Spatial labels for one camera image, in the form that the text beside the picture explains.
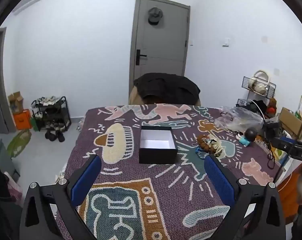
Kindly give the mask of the brown plush keychain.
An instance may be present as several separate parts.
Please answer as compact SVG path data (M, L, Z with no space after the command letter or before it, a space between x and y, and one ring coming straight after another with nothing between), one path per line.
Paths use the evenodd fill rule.
M224 147L221 141L213 135L200 135L197 137L198 146L195 153L200 159L205 159L209 154L213 154L216 158L222 158L225 155Z

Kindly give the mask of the black jewelry box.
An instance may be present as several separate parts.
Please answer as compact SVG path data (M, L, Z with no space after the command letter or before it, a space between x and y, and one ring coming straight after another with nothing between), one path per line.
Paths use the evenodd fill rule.
M142 126L140 164L175 164L178 148L171 127Z

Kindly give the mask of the cardboard box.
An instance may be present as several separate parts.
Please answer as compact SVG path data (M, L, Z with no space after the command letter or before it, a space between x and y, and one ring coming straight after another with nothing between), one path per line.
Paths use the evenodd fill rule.
M300 130L302 121L285 107L283 107L280 112L279 121L282 123L282 128L292 137L292 139L295 139ZM298 140L302 141L302 130Z

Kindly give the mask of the red brown teddy bear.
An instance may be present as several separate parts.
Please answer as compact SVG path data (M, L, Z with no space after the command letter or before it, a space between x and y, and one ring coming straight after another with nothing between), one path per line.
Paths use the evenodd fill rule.
M267 109L266 109L266 114L268 116L275 116L276 115L276 111L277 111L277 107L276 107L276 99L275 98L270 98L269 99L269 103L268 103L268 106L267 106Z

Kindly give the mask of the black-haired doll figure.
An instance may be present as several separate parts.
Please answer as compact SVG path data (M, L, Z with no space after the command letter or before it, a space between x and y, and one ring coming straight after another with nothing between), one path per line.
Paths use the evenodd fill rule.
M258 132L255 128L248 128L243 134L238 133L236 139L244 146L249 146L252 142L255 141Z

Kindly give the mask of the clear plastic bag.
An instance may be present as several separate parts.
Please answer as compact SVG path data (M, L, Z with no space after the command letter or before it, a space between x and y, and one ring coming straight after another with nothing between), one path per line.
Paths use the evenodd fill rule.
M222 107L221 116L214 120L214 126L234 132L244 133L248 128L260 130L263 127L263 118L243 107Z

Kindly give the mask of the orange box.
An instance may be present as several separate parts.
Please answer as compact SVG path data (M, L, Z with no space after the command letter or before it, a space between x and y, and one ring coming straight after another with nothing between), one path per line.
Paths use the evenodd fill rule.
M17 130L31 129L31 115L29 109L23 110L21 113L13 114L14 122Z

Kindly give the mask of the black shoe rack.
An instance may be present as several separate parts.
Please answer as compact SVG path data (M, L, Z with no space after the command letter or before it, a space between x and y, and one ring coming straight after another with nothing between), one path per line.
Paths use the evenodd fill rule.
M65 132L72 123L65 96L38 98L31 103L31 112L38 131Z

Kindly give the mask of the patterned woven blanket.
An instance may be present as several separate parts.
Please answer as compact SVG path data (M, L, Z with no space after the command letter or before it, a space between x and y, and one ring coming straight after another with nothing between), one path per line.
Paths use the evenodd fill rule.
M102 169L77 208L97 239L208 239L227 214L196 154L204 134L222 145L219 160L237 178L266 185L276 169L256 143L244 147L214 126L218 109L188 105L129 105L87 111L68 160L69 177L92 154ZM177 145L173 164L141 164L143 126L168 126Z

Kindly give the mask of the black jacket on chair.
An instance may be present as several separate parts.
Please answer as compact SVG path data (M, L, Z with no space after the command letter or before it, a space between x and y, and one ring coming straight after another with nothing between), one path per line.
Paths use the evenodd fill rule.
M169 103L198 106L199 87L184 76L147 73L134 80L137 95L145 104Z

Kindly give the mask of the grey door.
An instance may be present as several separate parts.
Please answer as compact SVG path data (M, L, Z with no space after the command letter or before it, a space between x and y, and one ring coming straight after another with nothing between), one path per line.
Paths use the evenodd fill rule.
M163 17L148 23L149 9ZM191 7L170 0L136 0L129 61L129 91L134 80L146 73L185 75Z

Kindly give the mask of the grey cap on door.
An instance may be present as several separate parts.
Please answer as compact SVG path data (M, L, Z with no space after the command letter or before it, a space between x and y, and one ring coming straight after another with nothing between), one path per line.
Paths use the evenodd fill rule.
M153 7L148 11L148 23L150 25L158 25L163 17L163 12L157 7Z

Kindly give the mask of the white light switch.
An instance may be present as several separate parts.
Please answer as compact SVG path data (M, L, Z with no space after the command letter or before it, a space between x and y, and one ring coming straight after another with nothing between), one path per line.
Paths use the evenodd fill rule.
M230 38L226 37L224 39L224 42L222 44L223 47L229 47L230 46Z

